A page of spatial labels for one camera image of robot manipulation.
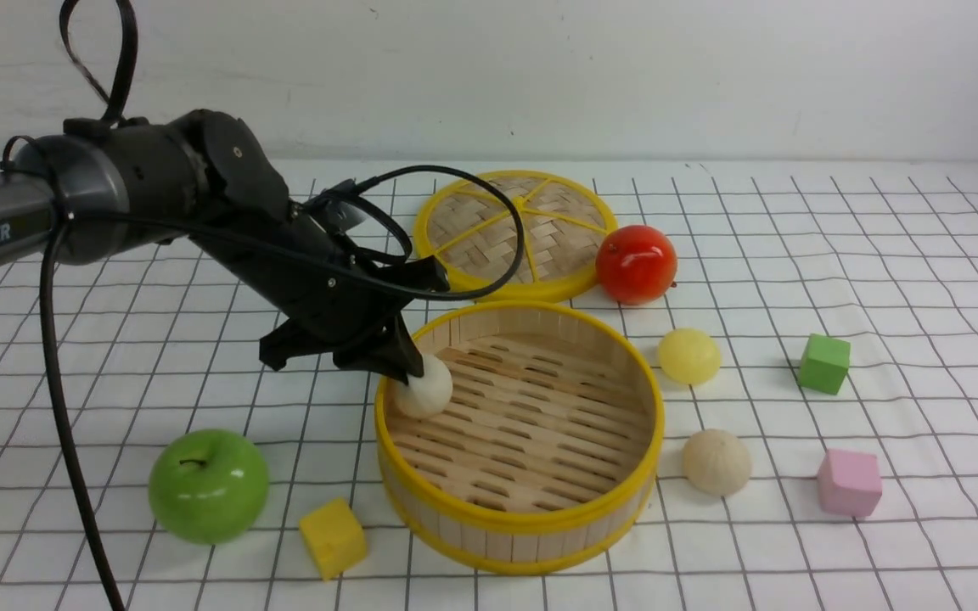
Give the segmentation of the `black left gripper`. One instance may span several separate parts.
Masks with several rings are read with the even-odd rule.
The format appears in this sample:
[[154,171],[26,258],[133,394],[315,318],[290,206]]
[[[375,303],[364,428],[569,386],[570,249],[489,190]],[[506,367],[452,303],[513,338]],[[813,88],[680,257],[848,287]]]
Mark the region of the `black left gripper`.
[[286,317],[257,343],[260,363],[269,370],[282,371],[295,357],[333,353],[338,370],[376,373],[399,383],[424,377],[422,353],[401,317],[411,298],[372,289],[323,270],[318,263],[404,289],[447,291],[447,272],[436,258],[378,266],[366,255],[357,254],[352,240],[327,233],[310,217],[277,221],[264,209],[218,199],[199,201],[193,208],[193,221],[311,259],[310,263],[295,262],[193,235],[207,255]]

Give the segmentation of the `left robot arm black grey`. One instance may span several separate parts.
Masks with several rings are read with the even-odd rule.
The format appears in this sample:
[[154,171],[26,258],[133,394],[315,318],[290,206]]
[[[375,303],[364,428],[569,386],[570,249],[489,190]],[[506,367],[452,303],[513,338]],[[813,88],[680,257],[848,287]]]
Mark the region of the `left robot arm black grey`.
[[402,310],[412,290],[449,283],[434,259],[357,246],[348,229],[365,217],[384,220],[351,179],[292,200],[247,124],[209,109],[96,134],[79,124],[0,166],[0,266],[42,251],[64,224],[54,260],[67,266],[186,237],[284,314],[259,341],[267,367],[329,353],[340,370],[406,383],[438,366],[424,364]]

